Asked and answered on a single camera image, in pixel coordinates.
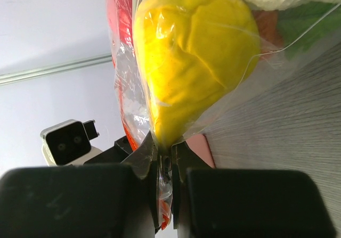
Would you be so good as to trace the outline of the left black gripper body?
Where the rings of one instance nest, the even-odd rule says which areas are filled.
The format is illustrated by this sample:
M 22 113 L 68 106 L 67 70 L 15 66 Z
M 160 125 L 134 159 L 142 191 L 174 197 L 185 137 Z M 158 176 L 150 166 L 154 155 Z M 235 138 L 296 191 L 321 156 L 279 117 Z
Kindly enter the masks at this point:
M 84 164 L 121 163 L 133 152 L 127 136 L 115 141 L 114 146 L 97 156 L 85 161 Z

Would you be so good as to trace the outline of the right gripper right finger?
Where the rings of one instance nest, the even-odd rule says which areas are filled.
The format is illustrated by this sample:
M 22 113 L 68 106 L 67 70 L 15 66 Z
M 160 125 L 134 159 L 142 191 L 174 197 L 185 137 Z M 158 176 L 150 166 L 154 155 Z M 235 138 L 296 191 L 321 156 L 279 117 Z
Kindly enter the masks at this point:
M 212 168 L 172 147 L 178 237 L 336 237 L 313 179 L 297 170 Z

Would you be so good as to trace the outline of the red fake tomato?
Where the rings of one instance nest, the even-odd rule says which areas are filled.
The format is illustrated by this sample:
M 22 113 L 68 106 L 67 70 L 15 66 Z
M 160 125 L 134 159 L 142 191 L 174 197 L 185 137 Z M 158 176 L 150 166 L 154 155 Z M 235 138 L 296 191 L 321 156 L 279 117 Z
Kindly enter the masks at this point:
M 133 120 L 133 105 L 139 90 L 136 85 L 140 81 L 132 33 L 133 0 L 105 0 L 105 3 L 115 69 L 114 88 L 127 140 L 132 150 L 136 150 L 140 142 Z

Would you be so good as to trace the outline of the yellow fake pepper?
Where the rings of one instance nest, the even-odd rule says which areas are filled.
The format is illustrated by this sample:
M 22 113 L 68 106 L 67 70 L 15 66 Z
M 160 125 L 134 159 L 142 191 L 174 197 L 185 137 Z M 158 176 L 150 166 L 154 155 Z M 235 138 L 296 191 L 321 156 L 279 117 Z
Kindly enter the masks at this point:
M 261 40 L 253 19 L 147 9 L 142 1 L 134 20 L 135 53 L 153 135 L 159 147 L 168 148 L 250 76 Z

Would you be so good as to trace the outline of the left aluminium frame post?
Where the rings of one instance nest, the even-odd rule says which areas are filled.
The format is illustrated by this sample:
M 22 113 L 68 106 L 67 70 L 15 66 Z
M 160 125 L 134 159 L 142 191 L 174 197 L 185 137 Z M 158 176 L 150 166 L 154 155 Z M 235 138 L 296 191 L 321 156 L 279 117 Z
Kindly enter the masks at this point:
M 25 80 L 55 75 L 63 72 L 92 67 L 94 65 L 105 64 L 112 61 L 111 54 L 95 56 L 83 60 L 76 60 L 64 64 L 52 65 L 30 70 L 23 70 L 14 73 L 1 75 L 1 86 L 14 84 Z

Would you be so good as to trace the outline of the green fake lettuce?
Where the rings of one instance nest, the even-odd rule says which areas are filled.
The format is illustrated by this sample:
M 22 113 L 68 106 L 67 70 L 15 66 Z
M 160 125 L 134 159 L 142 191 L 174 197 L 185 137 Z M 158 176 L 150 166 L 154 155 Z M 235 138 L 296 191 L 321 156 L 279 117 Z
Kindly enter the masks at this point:
M 292 59 L 340 28 L 340 3 L 308 2 L 286 10 L 266 11 L 245 0 L 143 0 L 147 9 L 162 7 L 194 14 L 253 19 L 261 40 L 261 57 L 283 53 Z

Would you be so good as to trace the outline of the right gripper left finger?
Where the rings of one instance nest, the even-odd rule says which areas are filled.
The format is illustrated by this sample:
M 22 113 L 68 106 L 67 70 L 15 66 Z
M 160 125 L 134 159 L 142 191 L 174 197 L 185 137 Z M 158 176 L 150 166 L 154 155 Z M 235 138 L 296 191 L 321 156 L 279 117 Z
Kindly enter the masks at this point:
M 17 168 L 1 178 L 1 237 L 154 237 L 151 135 L 122 163 Z

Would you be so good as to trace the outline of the clear zip top bag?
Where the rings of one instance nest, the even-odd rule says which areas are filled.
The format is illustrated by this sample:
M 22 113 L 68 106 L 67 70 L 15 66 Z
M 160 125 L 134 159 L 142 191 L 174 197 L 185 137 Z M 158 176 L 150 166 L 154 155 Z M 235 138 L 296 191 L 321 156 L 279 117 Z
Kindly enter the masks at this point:
M 218 167 L 297 169 L 340 229 L 340 0 L 107 0 L 132 147 L 205 133 Z

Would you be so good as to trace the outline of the pink divided organizer tray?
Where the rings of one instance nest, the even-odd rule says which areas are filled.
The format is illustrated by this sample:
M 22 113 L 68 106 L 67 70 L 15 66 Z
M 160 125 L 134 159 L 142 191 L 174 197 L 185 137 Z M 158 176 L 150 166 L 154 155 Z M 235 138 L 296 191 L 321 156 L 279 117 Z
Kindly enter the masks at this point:
M 207 142 L 206 137 L 203 134 L 196 134 L 186 140 L 189 148 L 200 157 L 210 167 L 215 168 L 215 162 Z

